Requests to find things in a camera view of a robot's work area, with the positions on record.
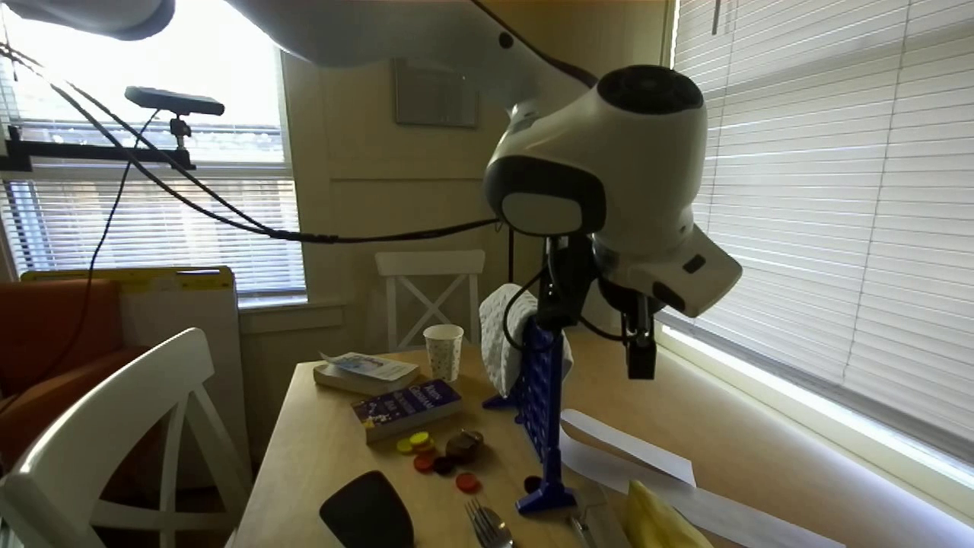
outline white chair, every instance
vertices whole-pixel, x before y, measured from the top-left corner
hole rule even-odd
[[[104,546],[95,527],[158,531],[175,546],[181,531],[235,531],[249,476],[204,394],[214,375],[202,328],[187,328],[102,382],[69,405],[0,482],[0,520],[28,546]],[[158,509],[102,500],[128,452],[166,421]],[[181,438],[195,436],[224,513],[181,513]]]
[[[431,251],[431,253],[379,253],[379,275],[388,279],[388,348],[402,349],[412,348],[431,323],[460,323],[465,326],[465,337],[479,340],[479,305],[480,289],[479,279],[485,275],[485,251]],[[426,296],[417,278],[443,278],[435,296]],[[447,305],[465,286],[465,320],[451,320]],[[412,296],[425,312],[421,318],[406,326],[402,323],[402,300]]]

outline yellow item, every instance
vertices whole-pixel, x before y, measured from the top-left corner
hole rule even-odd
[[[635,548],[710,548],[710,539],[643,482],[632,482],[625,527]]]

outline wooden table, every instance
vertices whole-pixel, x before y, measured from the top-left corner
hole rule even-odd
[[[707,489],[846,546],[974,546],[967,525],[668,354],[656,382],[627,382],[619,344],[574,332],[574,349],[567,409],[688,458]],[[479,500],[503,513],[523,548],[575,546],[560,517],[516,513],[523,479],[539,476],[539,459],[512,414],[480,409],[495,390],[471,344],[457,388],[465,414],[433,433],[485,433],[492,453],[476,465],[485,482]],[[392,447],[369,447],[351,401],[355,395],[317,390],[307,364],[296,370],[235,546],[336,546],[317,509],[369,468],[380,468],[406,500],[421,548],[476,546],[465,525],[470,497],[451,479],[417,476]],[[582,479],[567,472],[567,483],[582,488]]]

